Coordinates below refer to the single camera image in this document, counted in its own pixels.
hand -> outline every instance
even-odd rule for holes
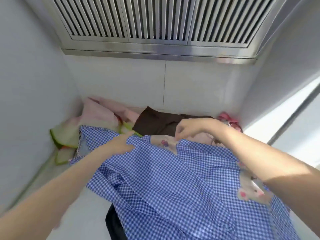
[[[175,139],[185,139],[194,137],[201,132],[207,132],[207,127],[213,119],[211,118],[197,118],[197,119],[183,119],[177,125]]]
[[[111,157],[113,155],[124,154],[131,152],[135,147],[134,145],[128,145],[127,139],[134,134],[134,131],[129,131],[125,134],[118,135],[106,144],[99,146],[97,150],[104,157]]]

person's right arm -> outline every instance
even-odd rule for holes
[[[210,118],[184,119],[176,140],[206,132],[217,138],[320,237],[320,171]]]

range hood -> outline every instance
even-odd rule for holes
[[[254,63],[301,0],[42,0],[66,54]]]

blue gingham fabric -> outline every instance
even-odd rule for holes
[[[90,151],[116,132],[81,126]],[[178,155],[131,136],[135,149],[106,160],[87,187],[114,204],[131,239],[299,239],[286,206],[237,197],[237,158],[229,149],[181,140]],[[83,156],[71,161],[76,163]]]

person's left arm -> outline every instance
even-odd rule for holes
[[[46,239],[98,167],[113,155],[134,149],[126,144],[131,135],[133,132],[117,136],[96,148],[7,212],[0,218],[0,239]]]

